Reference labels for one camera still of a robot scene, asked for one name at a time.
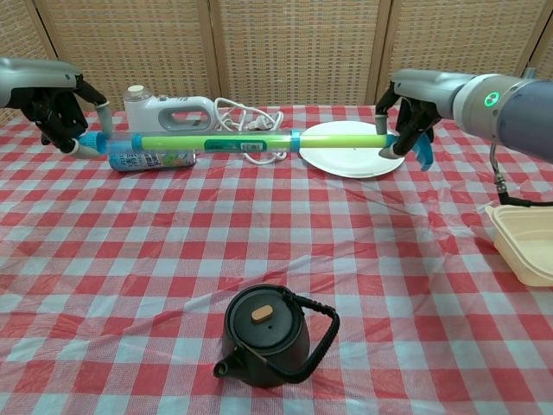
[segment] wicker wall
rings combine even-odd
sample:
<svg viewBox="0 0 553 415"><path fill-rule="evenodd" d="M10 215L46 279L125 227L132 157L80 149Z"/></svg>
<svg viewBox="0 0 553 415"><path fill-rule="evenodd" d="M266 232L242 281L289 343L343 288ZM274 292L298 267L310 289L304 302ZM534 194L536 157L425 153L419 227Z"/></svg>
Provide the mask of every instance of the wicker wall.
<svg viewBox="0 0 553 415"><path fill-rule="evenodd" d="M207 0L40 0L37 4L60 58L79 67L114 110L123 109L122 95L133 84L169 96L219 92L210 90L215 60L207 56L209 47L200 26L199 5L208 17Z"/></svg>
<svg viewBox="0 0 553 415"><path fill-rule="evenodd" d="M54 58L32 2L0 0L0 55ZM553 79L553 0L35 2L59 57L115 110L135 83L249 105L357 105L402 67L522 73L531 58Z"/></svg>
<svg viewBox="0 0 553 415"><path fill-rule="evenodd" d="M537 69L538 78L553 80L553 17L537 44L530 66Z"/></svg>
<svg viewBox="0 0 553 415"><path fill-rule="evenodd" d="M54 57L46 32L31 0L0 0L0 56L48 59ZM20 112L0 109L0 125Z"/></svg>
<svg viewBox="0 0 553 415"><path fill-rule="evenodd" d="M378 96L406 67L521 74L550 7L549 0L393 2Z"/></svg>
<svg viewBox="0 0 553 415"><path fill-rule="evenodd" d="M386 1L211 3L228 98L250 105L365 101L378 8Z"/></svg>

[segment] tablecloth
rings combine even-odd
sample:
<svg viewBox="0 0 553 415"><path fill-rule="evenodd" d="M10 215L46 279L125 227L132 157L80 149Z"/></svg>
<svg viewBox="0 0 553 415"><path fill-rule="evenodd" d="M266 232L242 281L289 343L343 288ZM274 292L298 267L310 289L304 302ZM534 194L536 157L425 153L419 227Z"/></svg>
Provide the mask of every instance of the tablecloth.
<svg viewBox="0 0 553 415"><path fill-rule="evenodd" d="M277 109L284 129L373 121L370 106ZM297 154L120 173L41 146L24 118L0 127L0 410L553 413L553 291L519 283L493 247L488 145L449 121L435 135L429 171L409 155L355 180ZM512 195L553 199L549 165L499 161ZM299 385L212 376L226 306L261 283L340 315ZM328 319L306 319L313 348Z"/></svg>

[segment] green indicator light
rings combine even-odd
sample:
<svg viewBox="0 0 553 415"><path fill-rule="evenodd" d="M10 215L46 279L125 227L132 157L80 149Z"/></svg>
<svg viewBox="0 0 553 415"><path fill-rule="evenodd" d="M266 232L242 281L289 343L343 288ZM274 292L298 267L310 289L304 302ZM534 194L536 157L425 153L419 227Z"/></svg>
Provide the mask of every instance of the green indicator light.
<svg viewBox="0 0 553 415"><path fill-rule="evenodd" d="M484 105L489 108L490 106L496 105L498 101L499 101L498 92L488 93L487 96L484 98Z"/></svg>

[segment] teapot handle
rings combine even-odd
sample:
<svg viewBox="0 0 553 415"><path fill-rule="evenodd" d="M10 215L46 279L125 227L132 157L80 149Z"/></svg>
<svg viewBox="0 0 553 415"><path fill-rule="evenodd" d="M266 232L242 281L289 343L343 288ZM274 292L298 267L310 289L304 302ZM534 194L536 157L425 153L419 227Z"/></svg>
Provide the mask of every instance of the teapot handle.
<svg viewBox="0 0 553 415"><path fill-rule="evenodd" d="M279 290L284 295L284 301L296 303L300 307L312 309L332 318L327 333L325 333L325 335L322 337L321 341L319 342L313 353L308 357L305 363L303 363L302 367L294 372L290 372L289 370L285 370L276 366L242 342L240 343L239 347L243 347L250 353L254 354L279 378L286 380L289 383L301 383L305 381L305 379L307 379L309 376L311 376L317 366L319 366L319 363L321 363L322 358L325 356L328 349L330 348L330 345L334 341L334 338L338 334L338 329L340 328L340 318L338 317L336 310L328 305L317 303L316 301L310 300L306 297L297 296L286 287L279 287Z"/></svg>

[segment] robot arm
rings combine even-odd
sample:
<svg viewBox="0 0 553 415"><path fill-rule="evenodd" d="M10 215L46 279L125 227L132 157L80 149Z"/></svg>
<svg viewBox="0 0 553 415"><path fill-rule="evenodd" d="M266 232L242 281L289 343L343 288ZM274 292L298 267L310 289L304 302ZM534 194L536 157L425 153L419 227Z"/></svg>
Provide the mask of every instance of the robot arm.
<svg viewBox="0 0 553 415"><path fill-rule="evenodd" d="M553 163L553 82L403 69L392 76L390 87L377 103L377 133L386 133L388 110L399 99L397 141L382 149L381 156L405 156L425 137L433 142L433 126L442 118L452 119L462 131L492 143L490 159L502 204L553 205L510 197L494 156L496 145L503 145Z"/></svg>
<svg viewBox="0 0 553 415"><path fill-rule="evenodd" d="M75 158L100 154L79 145L88 128L74 94L95 105L102 131L112 133L109 101L65 62L0 58L0 108L21 110L42 131L42 143L53 144Z"/></svg>

